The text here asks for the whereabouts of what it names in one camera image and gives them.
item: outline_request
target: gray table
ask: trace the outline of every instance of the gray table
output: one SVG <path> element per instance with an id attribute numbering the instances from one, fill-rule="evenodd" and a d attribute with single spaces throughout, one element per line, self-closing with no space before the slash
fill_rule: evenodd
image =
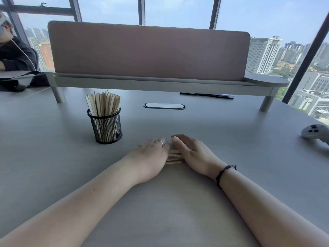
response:
<path id="1" fill-rule="evenodd" d="M 185 133 L 329 232 L 329 147 L 299 136 L 316 120 L 277 100 L 234 100 L 153 91 L 122 95 L 123 137 L 94 140 L 84 94 L 65 88 L 65 104 L 50 89 L 0 108 L 0 237 L 91 180 L 138 143 Z M 146 102 L 186 105 L 146 109 Z M 83 246 L 258 246 L 214 182 L 186 165 L 165 166 L 132 188 L 106 214 Z"/>

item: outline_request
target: black wristband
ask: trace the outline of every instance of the black wristband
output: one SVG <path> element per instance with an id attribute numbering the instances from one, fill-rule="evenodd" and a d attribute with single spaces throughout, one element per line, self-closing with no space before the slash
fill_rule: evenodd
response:
<path id="1" fill-rule="evenodd" d="M 233 167 L 235 170 L 236 170 L 236 165 L 234 166 L 226 166 L 217 176 L 216 178 L 216 182 L 217 182 L 217 186 L 219 189 L 223 190 L 221 187 L 220 187 L 220 177 L 222 177 L 224 171 L 226 171 L 227 169 L 230 169 L 231 167 Z"/>

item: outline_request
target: black pen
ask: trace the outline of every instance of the black pen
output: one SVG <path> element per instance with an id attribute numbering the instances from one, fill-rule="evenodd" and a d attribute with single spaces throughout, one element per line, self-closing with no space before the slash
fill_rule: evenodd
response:
<path id="1" fill-rule="evenodd" d="M 234 99 L 233 97 L 229 96 L 229 95 L 211 95 L 208 93 L 180 93 L 181 95 L 194 95 L 194 96 L 207 96 L 207 97 L 214 97 L 214 98 L 221 98 L 221 99 Z"/>

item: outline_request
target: person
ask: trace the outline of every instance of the person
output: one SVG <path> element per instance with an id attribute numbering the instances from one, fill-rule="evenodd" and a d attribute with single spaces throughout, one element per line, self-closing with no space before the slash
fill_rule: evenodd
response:
<path id="1" fill-rule="evenodd" d="M 227 166 L 198 140 L 174 135 L 172 143 L 193 170 L 213 180 Z M 169 145 L 163 138 L 139 145 L 84 186 L 8 233 L 0 246 L 80 246 L 130 188 L 162 170 L 168 152 Z M 219 185 L 263 247 L 329 246 L 325 232 L 234 168 L 222 174 Z"/>
<path id="2" fill-rule="evenodd" d="M 13 25 L 2 12 L 0 25 L 0 71 L 35 71 L 38 68 L 36 52 L 14 36 Z"/>

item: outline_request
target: black mesh pencil cup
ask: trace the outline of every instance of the black mesh pencil cup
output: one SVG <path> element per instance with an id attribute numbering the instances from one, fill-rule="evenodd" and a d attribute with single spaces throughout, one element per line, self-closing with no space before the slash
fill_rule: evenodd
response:
<path id="1" fill-rule="evenodd" d="M 117 142 L 122 137 L 120 111 L 109 116 L 92 116 L 88 109 L 87 114 L 93 125 L 96 141 L 100 144 L 111 144 Z"/>

